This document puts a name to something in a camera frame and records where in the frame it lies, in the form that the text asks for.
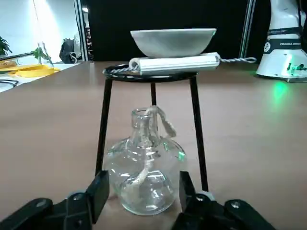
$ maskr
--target table surface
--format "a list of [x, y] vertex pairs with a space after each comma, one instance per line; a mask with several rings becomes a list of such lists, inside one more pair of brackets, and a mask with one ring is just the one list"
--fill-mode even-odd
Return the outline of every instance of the table surface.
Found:
[[[54, 64], [54, 67], [58, 68], [60, 70], [64, 70], [64, 69], [70, 68], [70, 67], [75, 66], [75, 65], [78, 65], [78, 64]], [[0, 74], [0, 80], [4, 80], [4, 79], [7, 79], [7, 80], [17, 80], [19, 82], [18, 85], [29, 83], [29, 82], [35, 81], [35, 80], [43, 78], [43, 77], [44, 76], [33, 77], [33, 78], [23, 78], [23, 77], [19, 77], [19, 76], [11, 76], [8, 73]], [[11, 85], [0, 83], [0, 92], [4, 92], [4, 91], [10, 90], [10, 89], [12, 89]]]
[[[54, 202], [94, 176], [104, 76], [112, 63], [83, 63], [0, 95], [0, 219], [29, 200]], [[254, 77], [254, 65], [221, 65], [199, 75], [209, 188], [218, 202], [249, 202], [279, 230], [307, 229], [307, 87]], [[200, 189], [188, 81], [157, 84]], [[150, 105], [150, 86], [115, 82], [106, 148], [131, 132], [130, 113]], [[133, 215], [111, 194], [94, 229], [170, 229], [175, 203]]]

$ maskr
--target black metal tripod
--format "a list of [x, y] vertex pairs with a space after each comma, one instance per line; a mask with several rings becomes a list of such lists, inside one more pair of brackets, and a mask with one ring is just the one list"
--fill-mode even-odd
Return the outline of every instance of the black metal tripod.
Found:
[[174, 75], [169, 75], [169, 76], [164, 76], [164, 77], [160, 76], [159, 78], [157, 78], [152, 75], [141, 75], [140, 76], [140, 75], [116, 72], [117, 69], [122, 69], [122, 68], [127, 68], [127, 67], [128, 65], [111, 66], [104, 70], [104, 75], [106, 76], [106, 82], [105, 82], [104, 99], [103, 99], [102, 112], [101, 112], [95, 175], [97, 175], [102, 170], [105, 142], [106, 142], [106, 128], [107, 128], [107, 120], [108, 120], [108, 114], [109, 114], [110, 98], [111, 98], [113, 81], [150, 83], [151, 84], [152, 105], [156, 105], [157, 104], [156, 90], [155, 90], [156, 83], [189, 80], [190, 89], [191, 89], [191, 98], [192, 98], [192, 104], [193, 104], [198, 157], [199, 157], [200, 172], [201, 172], [201, 186], [202, 186], [203, 191], [208, 191], [206, 159], [205, 159], [205, 150], [204, 150], [204, 145], [203, 145], [203, 136], [202, 136], [202, 127], [201, 127], [201, 112], [200, 112], [200, 103], [199, 103], [199, 97], [198, 97], [197, 80], [196, 80], [197, 73], [196, 72], [179, 73], [179, 74], [174, 74]]

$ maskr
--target bottle neck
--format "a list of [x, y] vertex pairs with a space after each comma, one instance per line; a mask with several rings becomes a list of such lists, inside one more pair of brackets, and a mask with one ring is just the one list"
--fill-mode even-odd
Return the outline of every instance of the bottle neck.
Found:
[[150, 148], [159, 145], [157, 113], [145, 115], [146, 109], [136, 109], [132, 112], [133, 132], [130, 136], [130, 144], [138, 148]]

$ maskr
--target yellow object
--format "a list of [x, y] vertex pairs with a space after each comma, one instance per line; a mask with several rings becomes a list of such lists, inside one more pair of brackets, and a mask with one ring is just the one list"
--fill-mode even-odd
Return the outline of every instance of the yellow object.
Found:
[[60, 70], [57, 68], [51, 68], [45, 65], [29, 65], [29, 66], [15, 66], [10, 68], [0, 69], [1, 71], [10, 71], [10, 75], [18, 75], [24, 78], [43, 77], [50, 75]]
[[17, 63], [15, 61], [0, 61], [0, 70], [15, 66], [17, 66]]

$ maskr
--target white ceramic bowl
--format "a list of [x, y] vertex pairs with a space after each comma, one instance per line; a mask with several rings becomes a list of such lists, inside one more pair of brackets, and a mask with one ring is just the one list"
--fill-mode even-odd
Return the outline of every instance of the white ceramic bowl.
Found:
[[136, 45], [150, 58], [197, 56], [208, 46], [216, 29], [130, 31]]

